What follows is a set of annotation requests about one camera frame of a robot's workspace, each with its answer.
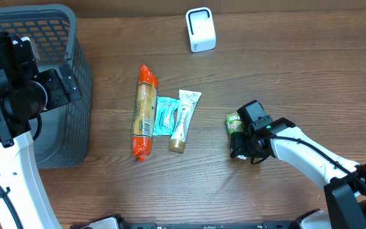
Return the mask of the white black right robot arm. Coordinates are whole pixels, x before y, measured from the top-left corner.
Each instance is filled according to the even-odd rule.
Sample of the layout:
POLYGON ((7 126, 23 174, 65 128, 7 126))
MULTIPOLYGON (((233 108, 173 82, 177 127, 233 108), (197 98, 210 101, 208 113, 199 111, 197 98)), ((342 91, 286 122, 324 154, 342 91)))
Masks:
POLYGON ((273 120, 251 101, 226 117, 230 157, 252 165, 277 158, 295 167, 325 194, 327 210, 315 209, 293 221, 270 221, 263 228, 365 228, 366 163, 345 159, 310 139, 286 118, 273 120))

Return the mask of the orange spaghetti pasta packet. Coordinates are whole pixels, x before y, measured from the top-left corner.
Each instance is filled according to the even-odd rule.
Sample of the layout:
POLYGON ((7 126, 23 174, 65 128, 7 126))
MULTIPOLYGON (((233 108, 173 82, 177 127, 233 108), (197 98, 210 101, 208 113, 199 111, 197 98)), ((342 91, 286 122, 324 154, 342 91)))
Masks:
POLYGON ((133 116, 132 151, 139 162, 151 152, 158 96, 158 79, 144 64, 140 67, 139 83, 133 116))

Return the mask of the green jasmine tea pouch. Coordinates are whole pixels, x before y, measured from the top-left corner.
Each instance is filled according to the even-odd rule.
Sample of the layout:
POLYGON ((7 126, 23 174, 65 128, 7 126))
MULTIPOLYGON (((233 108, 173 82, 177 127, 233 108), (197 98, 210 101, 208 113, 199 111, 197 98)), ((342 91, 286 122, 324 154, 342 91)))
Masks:
POLYGON ((240 148, 237 151, 235 149, 247 140, 247 134, 245 132, 244 124, 240 120, 240 116, 237 112, 228 114, 226 116, 227 132, 230 140, 230 157, 239 158, 240 160, 246 160, 244 149, 240 148))

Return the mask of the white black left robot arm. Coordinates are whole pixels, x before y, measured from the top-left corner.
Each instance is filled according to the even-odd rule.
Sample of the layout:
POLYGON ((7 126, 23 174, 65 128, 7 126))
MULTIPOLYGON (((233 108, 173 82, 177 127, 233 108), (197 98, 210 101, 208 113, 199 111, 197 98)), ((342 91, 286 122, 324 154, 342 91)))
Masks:
POLYGON ((0 32, 0 224, 59 228, 34 156, 30 120, 81 97, 68 64, 40 71, 27 38, 0 32))

